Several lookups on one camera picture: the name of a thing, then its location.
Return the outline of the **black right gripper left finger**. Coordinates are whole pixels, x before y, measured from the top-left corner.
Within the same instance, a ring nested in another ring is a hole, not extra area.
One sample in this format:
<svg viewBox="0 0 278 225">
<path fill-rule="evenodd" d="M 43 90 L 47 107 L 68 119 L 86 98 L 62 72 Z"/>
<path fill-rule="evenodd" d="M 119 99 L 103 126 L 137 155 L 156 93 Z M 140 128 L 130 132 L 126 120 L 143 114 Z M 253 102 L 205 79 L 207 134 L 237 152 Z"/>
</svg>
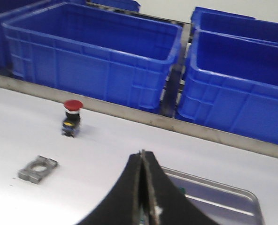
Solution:
<svg viewBox="0 0 278 225">
<path fill-rule="evenodd" d="M 120 177 L 80 225 L 138 225 L 140 223 L 140 174 L 142 159 L 131 154 Z"/>
</svg>

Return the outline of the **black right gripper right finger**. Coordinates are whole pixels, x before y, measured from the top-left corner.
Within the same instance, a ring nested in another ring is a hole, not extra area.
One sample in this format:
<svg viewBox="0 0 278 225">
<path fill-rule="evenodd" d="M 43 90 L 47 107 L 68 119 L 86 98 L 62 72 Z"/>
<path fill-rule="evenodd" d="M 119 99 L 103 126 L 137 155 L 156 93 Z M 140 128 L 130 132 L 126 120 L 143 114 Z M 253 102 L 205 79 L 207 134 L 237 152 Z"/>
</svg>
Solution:
<svg viewBox="0 0 278 225">
<path fill-rule="evenodd" d="M 142 152 L 142 206 L 148 225 L 217 225 L 165 174 L 151 151 Z"/>
</svg>

